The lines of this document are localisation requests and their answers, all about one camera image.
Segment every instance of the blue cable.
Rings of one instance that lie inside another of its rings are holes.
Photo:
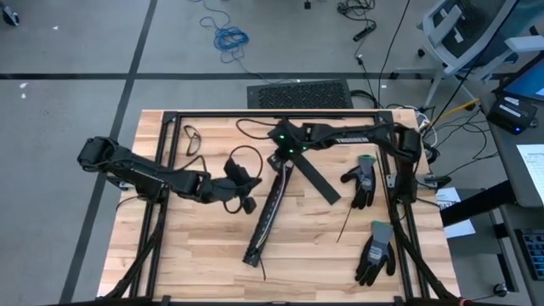
[[[212,16],[205,16],[202,17],[198,23],[201,25],[201,27],[204,28],[213,28],[215,30],[215,38],[213,39],[213,46],[221,52],[221,55],[219,55],[219,60],[223,64],[229,64],[233,61],[238,62],[241,69],[243,69],[246,73],[253,74],[254,76],[260,77],[263,79],[263,81],[267,82],[268,84],[278,84],[284,81],[288,82],[294,82],[293,80],[279,80],[278,82],[270,82],[267,80],[262,74],[250,72],[244,65],[241,63],[241,59],[244,58],[244,46],[246,46],[249,43],[249,36],[247,33],[242,31],[237,26],[229,26],[230,24],[230,15],[222,11],[220,9],[214,9],[210,8],[206,5],[206,2],[204,0],[189,0],[193,3],[199,3],[202,2],[202,5],[204,6],[204,9],[214,12],[214,13],[220,13],[224,14],[227,17],[227,21],[221,25],[218,26],[217,22]]]

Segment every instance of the monitor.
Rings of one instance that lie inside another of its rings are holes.
[[[501,92],[516,98],[527,98],[544,102],[544,54],[536,56],[524,66]]]

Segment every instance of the keyboard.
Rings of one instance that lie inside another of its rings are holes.
[[[535,281],[544,281],[544,229],[516,229],[525,262]]]

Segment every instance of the eyeglasses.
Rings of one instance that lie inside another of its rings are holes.
[[[187,137],[190,139],[189,146],[187,146],[187,152],[185,154],[187,156],[193,156],[201,148],[202,137],[196,128],[191,125],[184,126],[184,131],[185,134],[187,134]]]

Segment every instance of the black floor mat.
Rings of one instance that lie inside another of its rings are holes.
[[[345,80],[248,86],[248,109],[353,109]]]

